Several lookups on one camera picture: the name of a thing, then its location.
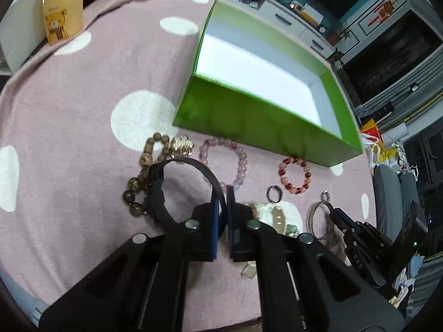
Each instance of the pink crystal bracelet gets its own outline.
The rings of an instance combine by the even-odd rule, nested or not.
[[[243,147],[241,147],[238,143],[230,140],[224,139],[223,137],[214,137],[210,140],[205,140],[203,145],[200,146],[200,162],[206,166],[208,166],[208,152],[210,146],[224,145],[228,147],[232,151],[234,151],[238,155],[238,174],[237,178],[232,183],[232,187],[234,187],[234,191],[237,191],[240,186],[243,184],[243,180],[246,177],[246,165],[248,161],[246,159],[246,154],[243,152]],[[220,182],[221,188],[223,188],[223,192],[226,193],[227,185],[224,182]]]
[[[293,186],[292,183],[289,182],[288,178],[285,177],[286,167],[288,164],[291,163],[296,163],[301,167],[303,167],[303,171],[305,173],[305,180],[304,180],[304,185],[302,185],[301,187]],[[280,175],[280,180],[285,189],[287,189],[290,193],[295,193],[296,195],[305,192],[309,188],[309,184],[311,183],[311,173],[309,172],[309,166],[307,165],[306,161],[301,158],[296,158],[296,157],[285,158],[283,162],[280,163],[279,165],[278,174]]]

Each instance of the metal ring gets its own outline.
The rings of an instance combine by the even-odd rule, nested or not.
[[[275,190],[278,192],[278,201],[273,201],[273,200],[271,200],[271,198],[269,197],[269,193],[271,192],[272,189],[275,189]],[[277,204],[277,203],[279,203],[279,202],[281,201],[281,198],[283,197],[283,191],[282,191],[281,188],[278,187],[277,185],[269,186],[268,189],[267,189],[267,191],[266,191],[266,197],[267,197],[267,200],[268,200],[269,202],[271,202],[271,203],[273,203],[273,204]]]
[[[315,214],[315,211],[317,210],[318,206],[320,206],[321,204],[324,204],[330,213],[334,210],[332,205],[329,202],[325,202],[325,201],[316,202],[311,207],[311,210],[309,211],[309,215],[307,217],[307,229],[308,229],[309,233],[311,235],[313,235],[318,240],[327,239],[334,229],[334,223],[328,217],[327,218],[328,227],[327,227],[326,233],[322,237],[317,237],[315,235],[315,233],[314,233],[314,214]]]
[[[329,191],[323,191],[320,193],[320,201],[322,202],[329,202],[331,199],[331,196],[329,195]]]

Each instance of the gold flower charm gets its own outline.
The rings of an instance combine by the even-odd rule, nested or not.
[[[192,155],[193,148],[194,142],[187,136],[174,137],[171,142],[171,157],[189,157]]]

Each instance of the silver bangle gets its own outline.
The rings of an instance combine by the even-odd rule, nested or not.
[[[329,212],[332,212],[334,210],[332,205],[327,201],[319,201],[319,202],[316,202],[315,204],[312,205],[312,207],[309,211],[309,215],[307,217],[307,229],[308,229],[309,233],[311,235],[313,235],[318,240],[327,239],[334,229],[334,223],[329,219],[329,217],[327,217],[326,233],[322,237],[317,237],[315,235],[315,233],[314,233],[314,214],[315,214],[315,211],[317,210],[318,206],[320,206],[321,204],[325,205],[326,208],[329,210]]]

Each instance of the orange bag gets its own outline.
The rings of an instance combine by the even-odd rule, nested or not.
[[[374,138],[374,142],[380,148],[380,152],[383,152],[385,150],[385,144],[382,140],[382,134],[380,133],[380,130],[378,129],[377,124],[375,123],[373,118],[365,123],[360,131],[362,134],[366,134]]]

